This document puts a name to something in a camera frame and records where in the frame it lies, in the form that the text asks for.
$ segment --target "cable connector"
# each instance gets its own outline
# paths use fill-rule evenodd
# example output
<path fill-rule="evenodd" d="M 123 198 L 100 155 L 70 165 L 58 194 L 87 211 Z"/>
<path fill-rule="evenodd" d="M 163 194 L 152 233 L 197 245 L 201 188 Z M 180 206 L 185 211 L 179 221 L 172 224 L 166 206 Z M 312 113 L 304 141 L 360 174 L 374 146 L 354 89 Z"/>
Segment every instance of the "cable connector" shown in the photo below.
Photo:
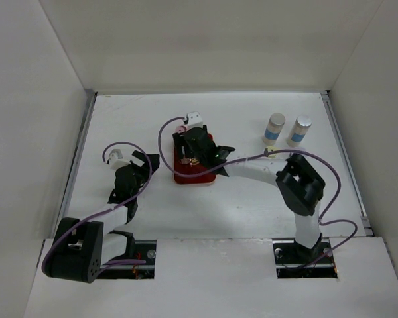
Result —
<path fill-rule="evenodd" d="M 187 130 L 192 129 L 194 127 L 202 128 L 204 126 L 204 121 L 198 111 L 187 113 L 186 118 L 183 121 Z"/>
<path fill-rule="evenodd" d="M 107 164 L 112 170 L 118 170 L 121 167 L 128 166 L 130 161 L 124 159 L 121 149 L 113 149 L 107 157 Z"/>

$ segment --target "blue label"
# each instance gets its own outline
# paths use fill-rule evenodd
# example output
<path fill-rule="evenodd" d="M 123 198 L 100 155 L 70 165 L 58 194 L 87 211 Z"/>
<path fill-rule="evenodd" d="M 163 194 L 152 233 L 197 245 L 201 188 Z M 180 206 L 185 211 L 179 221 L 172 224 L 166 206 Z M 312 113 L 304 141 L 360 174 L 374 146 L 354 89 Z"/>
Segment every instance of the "blue label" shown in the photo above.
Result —
<path fill-rule="evenodd" d="M 304 138 L 304 134 L 293 134 L 291 140 L 294 142 L 301 142 Z"/>
<path fill-rule="evenodd" d="M 269 131 L 268 129 L 265 129 L 265 133 L 264 136 L 265 138 L 269 139 L 269 140 L 276 140 L 279 137 L 280 133 L 278 132 L 277 134 Z"/>

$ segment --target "screw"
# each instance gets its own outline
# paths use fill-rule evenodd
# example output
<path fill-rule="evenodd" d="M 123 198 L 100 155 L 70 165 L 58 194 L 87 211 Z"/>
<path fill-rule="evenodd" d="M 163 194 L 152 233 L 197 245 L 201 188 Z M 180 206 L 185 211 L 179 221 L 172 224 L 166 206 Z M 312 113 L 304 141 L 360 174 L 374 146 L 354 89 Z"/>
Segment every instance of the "screw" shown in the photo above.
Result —
<path fill-rule="evenodd" d="M 147 251 L 147 258 L 150 258 L 151 260 L 157 257 L 157 253 L 154 250 L 148 250 Z"/>
<path fill-rule="evenodd" d="M 276 248 L 275 250 L 274 250 L 274 255 L 276 256 L 276 258 L 280 258 L 280 257 L 282 257 L 282 250 L 281 250 L 281 248 Z"/>
<path fill-rule="evenodd" d="M 323 250 L 323 253 L 327 253 L 329 250 L 330 250 L 330 248 L 326 247 L 326 248 Z M 332 251 L 330 250 L 330 252 L 327 254 L 327 256 L 328 256 L 328 257 L 332 257 L 332 255 L 333 255 L 333 253 L 332 253 Z"/>

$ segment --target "red object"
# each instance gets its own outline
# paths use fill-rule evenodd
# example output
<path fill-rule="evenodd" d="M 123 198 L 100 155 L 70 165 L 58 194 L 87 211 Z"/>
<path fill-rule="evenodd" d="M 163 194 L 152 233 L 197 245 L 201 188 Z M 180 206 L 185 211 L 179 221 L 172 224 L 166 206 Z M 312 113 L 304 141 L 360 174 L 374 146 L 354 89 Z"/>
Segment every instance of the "red object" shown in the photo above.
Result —
<path fill-rule="evenodd" d="M 193 159 L 189 164 L 182 164 L 180 158 L 177 156 L 176 150 L 174 149 L 174 170 L 180 172 L 181 174 L 198 174 L 207 170 L 200 163 Z M 205 174 L 200 177 L 195 178 L 185 178 L 174 174 L 174 181 L 178 184 L 210 184 L 214 182 L 216 175 L 213 173 Z"/>

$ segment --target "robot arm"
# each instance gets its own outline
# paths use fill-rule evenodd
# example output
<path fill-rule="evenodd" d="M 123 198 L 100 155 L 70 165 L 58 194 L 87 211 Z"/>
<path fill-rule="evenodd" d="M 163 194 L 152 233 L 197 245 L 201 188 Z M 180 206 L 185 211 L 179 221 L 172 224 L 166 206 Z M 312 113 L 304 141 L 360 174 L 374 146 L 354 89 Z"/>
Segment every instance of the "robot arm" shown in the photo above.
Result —
<path fill-rule="evenodd" d="M 206 126 L 194 127 L 178 134 L 189 152 L 207 168 L 227 161 L 235 149 L 216 146 L 209 138 Z M 230 164 L 214 171 L 223 176 L 240 176 L 278 187 L 287 207 L 295 214 L 295 242 L 305 259 L 313 258 L 322 234 L 318 224 L 320 200 L 323 197 L 324 180 L 304 156 L 293 154 L 286 166 L 276 171 L 268 158 L 258 158 Z"/>
<path fill-rule="evenodd" d="M 159 155 L 147 156 L 153 173 L 159 167 Z M 117 228 L 132 220 L 137 210 L 137 200 L 117 206 L 136 195 L 143 187 L 149 177 L 149 165 L 144 154 L 134 151 L 132 159 L 126 160 L 120 150 L 113 150 L 107 163 L 111 169 L 116 170 L 115 189 L 111 192 L 107 205 L 100 211 L 109 213 L 81 224 L 56 247 L 46 261 L 47 276 L 90 283 L 99 275 L 101 266 L 113 258 L 133 257 L 133 234 L 118 231 Z M 63 218 L 53 244 L 79 222 L 79 219 Z"/>

